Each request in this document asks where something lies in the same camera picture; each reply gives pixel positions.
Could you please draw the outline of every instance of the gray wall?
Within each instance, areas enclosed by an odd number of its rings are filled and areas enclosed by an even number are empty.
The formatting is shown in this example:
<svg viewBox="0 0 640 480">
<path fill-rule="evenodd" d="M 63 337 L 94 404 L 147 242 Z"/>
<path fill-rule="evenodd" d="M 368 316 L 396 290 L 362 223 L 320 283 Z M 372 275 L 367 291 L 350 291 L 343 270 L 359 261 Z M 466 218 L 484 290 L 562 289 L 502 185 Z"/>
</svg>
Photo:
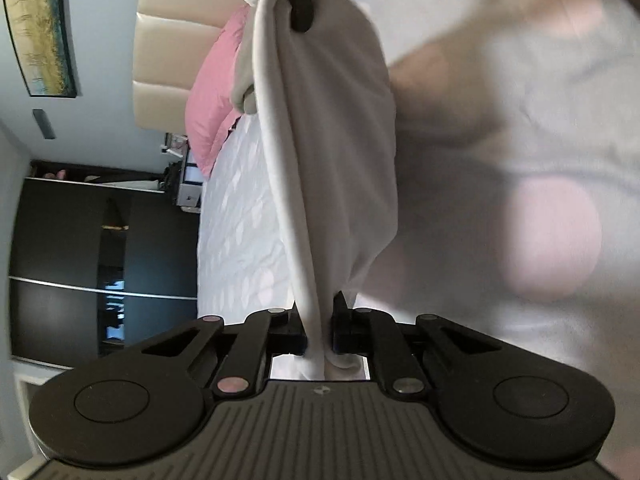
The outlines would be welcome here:
<svg viewBox="0 0 640 480">
<path fill-rule="evenodd" d="M 0 126 L 33 158 L 161 171 L 160 132 L 134 125 L 131 67 L 138 0 L 66 0 L 72 63 L 80 96 L 29 97 L 0 6 Z M 31 109 L 42 108 L 58 138 L 44 140 Z"/>
<path fill-rule="evenodd" d="M 0 476 L 31 457 L 20 418 L 10 359 L 8 267 L 15 212 L 29 157 L 0 128 Z"/>
</svg>

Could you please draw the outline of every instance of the pink pillow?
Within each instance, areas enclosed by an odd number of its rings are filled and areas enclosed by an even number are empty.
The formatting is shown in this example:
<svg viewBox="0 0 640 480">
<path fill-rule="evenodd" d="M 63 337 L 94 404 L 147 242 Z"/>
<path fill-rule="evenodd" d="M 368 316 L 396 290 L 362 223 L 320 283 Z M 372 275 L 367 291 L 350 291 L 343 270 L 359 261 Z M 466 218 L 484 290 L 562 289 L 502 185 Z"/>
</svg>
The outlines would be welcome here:
<svg viewBox="0 0 640 480">
<path fill-rule="evenodd" d="M 184 111 L 184 123 L 196 164 L 209 178 L 229 129 L 241 113 L 230 101 L 234 67 L 249 6 L 233 13 L 204 60 Z"/>
</svg>

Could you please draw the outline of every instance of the black wardrobe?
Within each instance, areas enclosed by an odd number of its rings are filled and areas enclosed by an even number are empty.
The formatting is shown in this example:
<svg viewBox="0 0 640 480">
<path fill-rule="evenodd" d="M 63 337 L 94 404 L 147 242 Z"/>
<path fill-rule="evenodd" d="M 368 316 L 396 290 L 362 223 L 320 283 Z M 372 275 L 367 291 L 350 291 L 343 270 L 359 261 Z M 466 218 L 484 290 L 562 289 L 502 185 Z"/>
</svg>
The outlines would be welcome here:
<svg viewBox="0 0 640 480">
<path fill-rule="evenodd" d="M 26 179 L 12 353 L 75 367 L 196 317 L 196 214 L 162 193 Z"/>
</svg>

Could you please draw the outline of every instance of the framed painting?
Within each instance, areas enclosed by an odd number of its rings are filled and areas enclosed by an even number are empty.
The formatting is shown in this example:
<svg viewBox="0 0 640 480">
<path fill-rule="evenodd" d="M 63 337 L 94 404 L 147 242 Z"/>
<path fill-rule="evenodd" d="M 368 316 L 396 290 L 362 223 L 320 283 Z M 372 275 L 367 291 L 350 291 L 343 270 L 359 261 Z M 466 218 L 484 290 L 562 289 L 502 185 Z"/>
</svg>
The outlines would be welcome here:
<svg viewBox="0 0 640 480">
<path fill-rule="evenodd" d="M 24 84 L 33 97 L 76 97 L 63 0 L 2 0 Z"/>
</svg>

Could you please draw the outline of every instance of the beige headboard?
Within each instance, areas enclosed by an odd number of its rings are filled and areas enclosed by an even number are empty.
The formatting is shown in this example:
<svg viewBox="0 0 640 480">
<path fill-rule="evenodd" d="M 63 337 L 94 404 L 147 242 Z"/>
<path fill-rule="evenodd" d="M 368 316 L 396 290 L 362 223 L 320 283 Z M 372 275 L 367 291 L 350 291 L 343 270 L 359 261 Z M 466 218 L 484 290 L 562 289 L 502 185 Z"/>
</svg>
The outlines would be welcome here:
<svg viewBox="0 0 640 480">
<path fill-rule="evenodd" d="M 189 90 L 242 0 L 138 0 L 133 105 L 141 128 L 184 133 Z"/>
</svg>

